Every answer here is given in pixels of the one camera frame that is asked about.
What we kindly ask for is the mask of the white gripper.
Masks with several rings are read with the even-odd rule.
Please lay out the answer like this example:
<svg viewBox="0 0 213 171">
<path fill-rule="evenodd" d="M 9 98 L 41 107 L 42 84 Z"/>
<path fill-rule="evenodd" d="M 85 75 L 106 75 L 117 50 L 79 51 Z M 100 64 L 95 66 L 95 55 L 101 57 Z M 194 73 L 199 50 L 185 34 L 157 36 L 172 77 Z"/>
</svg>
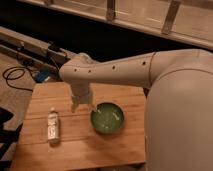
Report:
<svg viewBox="0 0 213 171">
<path fill-rule="evenodd" d="M 97 111 L 97 105 L 92 102 L 93 94 L 89 84 L 71 84 L 72 105 L 71 111 L 75 113 L 79 104 L 88 104 L 91 111 Z"/>
</svg>

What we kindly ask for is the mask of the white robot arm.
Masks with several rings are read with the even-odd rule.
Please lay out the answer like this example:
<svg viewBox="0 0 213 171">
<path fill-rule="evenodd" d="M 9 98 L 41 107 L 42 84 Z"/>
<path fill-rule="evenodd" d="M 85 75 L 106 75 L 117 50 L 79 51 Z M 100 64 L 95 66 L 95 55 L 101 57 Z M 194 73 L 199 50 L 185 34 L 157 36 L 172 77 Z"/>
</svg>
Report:
<svg viewBox="0 0 213 171">
<path fill-rule="evenodd" d="M 107 62 L 79 53 L 59 75 L 74 106 L 92 102 L 92 83 L 148 90 L 146 171 L 213 171 L 213 53 L 169 50 Z"/>
</svg>

